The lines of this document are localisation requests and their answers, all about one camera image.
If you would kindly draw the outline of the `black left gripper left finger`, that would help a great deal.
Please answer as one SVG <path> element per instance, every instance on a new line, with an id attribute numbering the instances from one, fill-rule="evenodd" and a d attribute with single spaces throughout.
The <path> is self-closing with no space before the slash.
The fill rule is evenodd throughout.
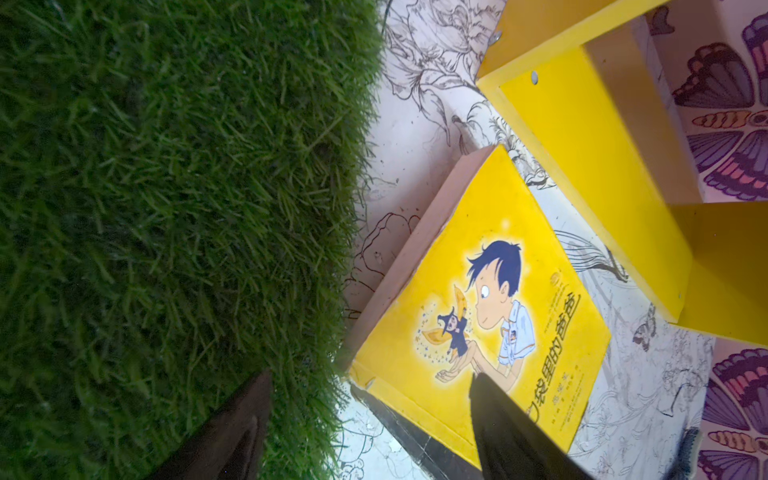
<path id="1" fill-rule="evenodd" d="M 271 413 L 272 375 L 252 375 L 150 479 L 255 479 Z"/>

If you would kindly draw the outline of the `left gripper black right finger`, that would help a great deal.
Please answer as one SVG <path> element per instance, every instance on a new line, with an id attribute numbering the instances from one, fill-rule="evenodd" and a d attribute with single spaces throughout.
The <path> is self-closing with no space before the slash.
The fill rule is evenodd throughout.
<path id="1" fill-rule="evenodd" d="M 485 479 L 588 479 L 485 374 L 471 383 L 470 408 L 480 468 Z"/>

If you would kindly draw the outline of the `yellow black book bottom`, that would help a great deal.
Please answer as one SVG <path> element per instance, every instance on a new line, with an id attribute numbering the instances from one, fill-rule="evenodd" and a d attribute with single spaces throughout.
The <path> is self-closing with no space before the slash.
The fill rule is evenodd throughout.
<path id="1" fill-rule="evenodd" d="M 462 157 L 356 320 L 352 383 L 472 463 L 485 374 L 568 450 L 611 334 L 502 146 Z"/>

